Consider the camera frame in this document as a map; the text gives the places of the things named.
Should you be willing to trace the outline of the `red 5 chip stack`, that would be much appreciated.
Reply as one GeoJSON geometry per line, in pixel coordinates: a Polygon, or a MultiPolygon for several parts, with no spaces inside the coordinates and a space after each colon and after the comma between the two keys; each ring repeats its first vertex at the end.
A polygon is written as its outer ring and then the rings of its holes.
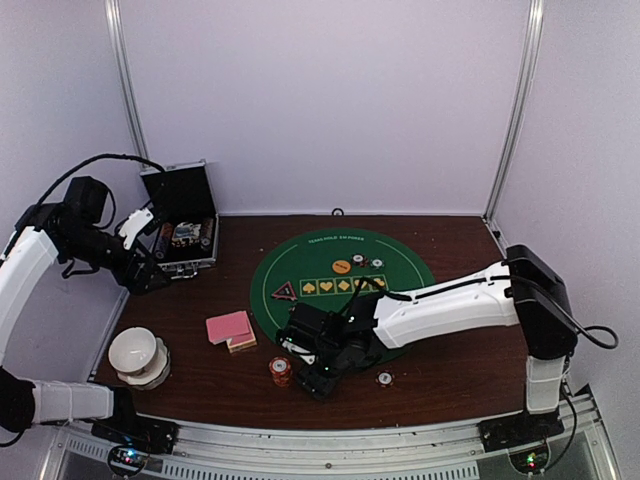
{"type": "Polygon", "coordinates": [[[288,387],[291,384],[293,370],[287,358],[272,358],[269,363],[269,371],[276,386],[288,387]]]}

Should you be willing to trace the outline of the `orange black 100 chip stack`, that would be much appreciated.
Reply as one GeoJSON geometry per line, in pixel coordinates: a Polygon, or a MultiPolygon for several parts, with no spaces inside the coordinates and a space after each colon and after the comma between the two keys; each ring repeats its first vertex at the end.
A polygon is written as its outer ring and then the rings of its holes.
{"type": "Polygon", "coordinates": [[[394,384],[395,376],[391,371],[383,370],[377,373],[375,381],[381,388],[390,388],[394,384]]]}

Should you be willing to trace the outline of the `red black triangular dealer button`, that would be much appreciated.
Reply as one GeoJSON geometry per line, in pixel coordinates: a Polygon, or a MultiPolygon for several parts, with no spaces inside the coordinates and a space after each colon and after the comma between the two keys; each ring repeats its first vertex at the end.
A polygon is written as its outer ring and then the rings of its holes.
{"type": "Polygon", "coordinates": [[[275,300],[285,300],[289,302],[295,302],[298,300],[298,295],[291,281],[287,281],[283,285],[278,287],[271,294],[271,297],[275,300]]]}

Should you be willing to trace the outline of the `orange big blind button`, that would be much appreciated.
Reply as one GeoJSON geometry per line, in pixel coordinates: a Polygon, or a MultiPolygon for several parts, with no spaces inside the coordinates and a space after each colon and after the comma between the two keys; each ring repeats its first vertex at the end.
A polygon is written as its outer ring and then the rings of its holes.
{"type": "Polygon", "coordinates": [[[336,260],[332,263],[332,270],[340,275],[349,273],[351,269],[351,263],[347,260],[336,260]]]}

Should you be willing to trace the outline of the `placed green chip stack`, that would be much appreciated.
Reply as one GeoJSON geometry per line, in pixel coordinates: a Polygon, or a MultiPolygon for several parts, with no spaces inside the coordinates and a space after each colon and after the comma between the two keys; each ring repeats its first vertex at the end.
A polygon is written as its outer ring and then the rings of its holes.
{"type": "Polygon", "coordinates": [[[381,258],[372,258],[369,261],[369,266],[374,270],[381,270],[385,267],[385,261],[381,258]]]}

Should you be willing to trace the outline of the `placed 100 chip stack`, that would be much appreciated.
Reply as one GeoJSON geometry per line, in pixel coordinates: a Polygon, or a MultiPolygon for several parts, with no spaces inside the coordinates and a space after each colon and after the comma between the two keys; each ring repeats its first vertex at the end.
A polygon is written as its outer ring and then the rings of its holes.
{"type": "Polygon", "coordinates": [[[354,254],[351,257],[351,264],[358,267],[366,267],[369,264],[369,259],[362,254],[354,254]]]}

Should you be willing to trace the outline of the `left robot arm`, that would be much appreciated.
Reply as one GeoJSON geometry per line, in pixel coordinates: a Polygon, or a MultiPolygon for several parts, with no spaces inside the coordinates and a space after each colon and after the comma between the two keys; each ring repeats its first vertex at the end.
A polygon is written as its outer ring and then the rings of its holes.
{"type": "MultiPolygon", "coordinates": [[[[88,274],[106,269],[133,295],[170,285],[170,277],[138,239],[153,221],[150,210],[134,211],[115,234],[99,227],[112,196],[104,183],[82,176],[71,180],[61,202],[38,201],[24,212],[1,256],[3,347],[35,286],[55,262],[65,265],[66,278],[75,275],[78,260],[88,264],[88,274]]],[[[1,372],[3,429],[22,436],[34,424],[65,420],[102,423],[123,444],[149,436],[126,388],[19,379],[1,372]]]]}

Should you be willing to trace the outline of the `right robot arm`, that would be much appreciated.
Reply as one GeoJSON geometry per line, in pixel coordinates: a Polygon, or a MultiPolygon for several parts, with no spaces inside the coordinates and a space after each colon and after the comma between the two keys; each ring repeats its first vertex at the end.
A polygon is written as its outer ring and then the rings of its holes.
{"type": "Polygon", "coordinates": [[[338,311],[297,303],[276,342],[304,362],[298,384],[324,399],[344,375],[372,367],[393,350],[495,326],[518,326],[524,334],[526,409],[514,417],[512,430],[530,442],[550,426],[559,406],[579,328],[564,281],[525,245],[509,247],[505,259],[479,272],[422,289],[394,292],[362,277],[338,311]]]}

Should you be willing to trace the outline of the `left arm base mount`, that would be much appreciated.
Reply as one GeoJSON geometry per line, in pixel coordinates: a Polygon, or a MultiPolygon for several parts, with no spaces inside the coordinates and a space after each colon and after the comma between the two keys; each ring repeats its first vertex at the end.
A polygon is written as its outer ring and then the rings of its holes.
{"type": "Polygon", "coordinates": [[[171,454],[178,433],[176,423],[148,417],[136,418],[132,426],[105,419],[95,421],[91,427],[91,434],[95,437],[149,454],[171,454]]]}

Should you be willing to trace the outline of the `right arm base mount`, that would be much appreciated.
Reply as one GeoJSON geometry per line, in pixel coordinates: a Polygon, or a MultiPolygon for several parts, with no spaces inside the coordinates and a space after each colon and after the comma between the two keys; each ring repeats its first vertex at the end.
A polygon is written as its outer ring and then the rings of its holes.
{"type": "Polygon", "coordinates": [[[557,412],[521,412],[481,421],[478,430],[484,451],[493,452],[542,441],[562,434],[565,428],[557,412]]]}

